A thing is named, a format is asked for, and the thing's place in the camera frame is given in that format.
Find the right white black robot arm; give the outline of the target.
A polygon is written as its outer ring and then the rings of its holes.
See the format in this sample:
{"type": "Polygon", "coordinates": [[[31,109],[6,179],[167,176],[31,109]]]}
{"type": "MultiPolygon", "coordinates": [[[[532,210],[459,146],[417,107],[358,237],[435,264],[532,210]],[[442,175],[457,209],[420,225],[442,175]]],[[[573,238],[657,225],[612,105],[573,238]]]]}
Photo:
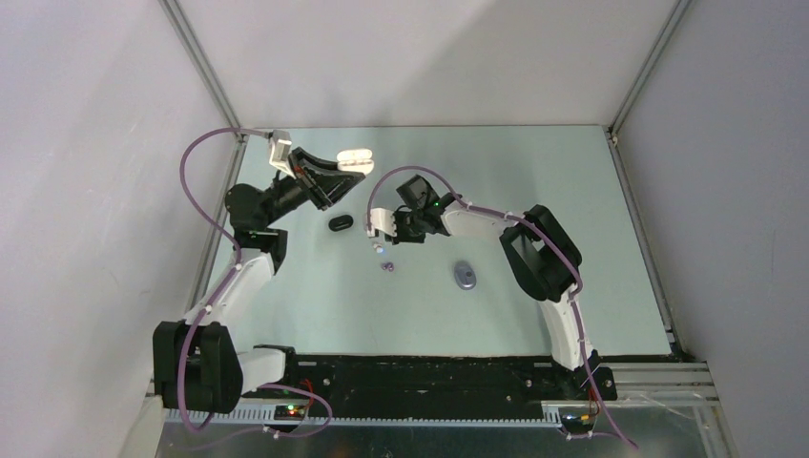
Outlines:
{"type": "Polygon", "coordinates": [[[448,189],[440,196],[415,175],[397,188],[403,205],[389,210],[373,205],[379,180],[366,204],[365,230],[391,244],[422,243],[428,235],[495,239],[502,247],[522,291],[537,301],[550,333],[558,392],[578,399],[593,385],[585,361],[593,347],[571,302],[581,292],[582,257],[553,213],[535,205],[520,216],[484,208],[448,189]]]}

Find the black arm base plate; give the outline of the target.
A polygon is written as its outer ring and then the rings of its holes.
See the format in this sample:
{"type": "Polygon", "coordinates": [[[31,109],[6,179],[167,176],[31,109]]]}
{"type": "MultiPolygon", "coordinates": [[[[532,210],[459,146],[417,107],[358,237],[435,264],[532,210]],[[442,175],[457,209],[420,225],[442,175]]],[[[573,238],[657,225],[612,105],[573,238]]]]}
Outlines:
{"type": "Polygon", "coordinates": [[[567,369],[549,356],[437,357],[298,354],[286,363],[283,384],[328,392],[339,385],[393,389],[502,388],[543,400],[615,398],[612,372],[598,355],[590,366],[567,369]]]}

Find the black earbud charging case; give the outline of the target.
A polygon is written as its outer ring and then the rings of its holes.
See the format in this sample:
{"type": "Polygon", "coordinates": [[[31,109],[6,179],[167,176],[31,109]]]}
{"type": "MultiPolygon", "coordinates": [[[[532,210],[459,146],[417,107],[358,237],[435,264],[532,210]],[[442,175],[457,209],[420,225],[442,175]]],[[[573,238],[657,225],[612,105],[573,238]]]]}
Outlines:
{"type": "Polygon", "coordinates": [[[350,229],[354,225],[354,219],[351,215],[339,215],[330,219],[327,227],[332,232],[341,232],[350,229]]]}

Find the white earbud charging case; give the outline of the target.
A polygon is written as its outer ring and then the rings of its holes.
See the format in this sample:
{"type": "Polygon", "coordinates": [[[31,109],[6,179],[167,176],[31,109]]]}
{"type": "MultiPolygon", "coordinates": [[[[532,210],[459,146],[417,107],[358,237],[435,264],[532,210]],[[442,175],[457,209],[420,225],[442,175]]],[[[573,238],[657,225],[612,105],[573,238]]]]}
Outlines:
{"type": "Polygon", "coordinates": [[[367,148],[346,149],[337,153],[337,168],[342,172],[369,175],[374,169],[373,152],[367,148]]]}

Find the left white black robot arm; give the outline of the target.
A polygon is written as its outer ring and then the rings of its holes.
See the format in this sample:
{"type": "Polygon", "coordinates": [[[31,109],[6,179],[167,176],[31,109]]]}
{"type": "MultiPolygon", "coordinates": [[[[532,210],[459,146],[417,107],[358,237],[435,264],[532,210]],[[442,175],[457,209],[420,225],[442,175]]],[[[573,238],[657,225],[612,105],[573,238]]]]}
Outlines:
{"type": "Polygon", "coordinates": [[[267,188],[239,183],[226,193],[225,237],[233,251],[218,284],[183,319],[162,322],[153,334],[155,393],[167,408],[225,414],[264,385],[283,398],[300,389],[301,371],[287,362],[288,348],[239,350],[232,333],[286,257],[288,233],[272,223],[307,202],[319,210],[334,206],[370,174],[373,154],[343,150],[330,161],[296,148],[271,152],[269,163],[277,175],[267,188]]]}

